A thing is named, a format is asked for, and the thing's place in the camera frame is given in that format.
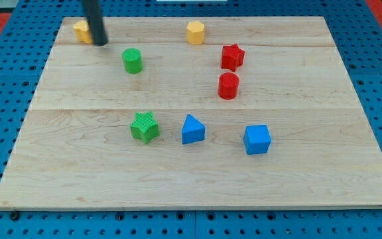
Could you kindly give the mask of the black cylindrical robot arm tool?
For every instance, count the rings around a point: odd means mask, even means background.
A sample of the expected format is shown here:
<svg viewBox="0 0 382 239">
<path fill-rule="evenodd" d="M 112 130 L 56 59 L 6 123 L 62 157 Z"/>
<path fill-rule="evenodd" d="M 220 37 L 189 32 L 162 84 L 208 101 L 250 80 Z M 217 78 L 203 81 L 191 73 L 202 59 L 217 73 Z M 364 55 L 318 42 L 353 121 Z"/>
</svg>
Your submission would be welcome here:
<svg viewBox="0 0 382 239">
<path fill-rule="evenodd" d="M 104 46 L 108 43 L 99 0 L 82 0 L 85 16 L 90 28 L 93 44 Z"/>
</svg>

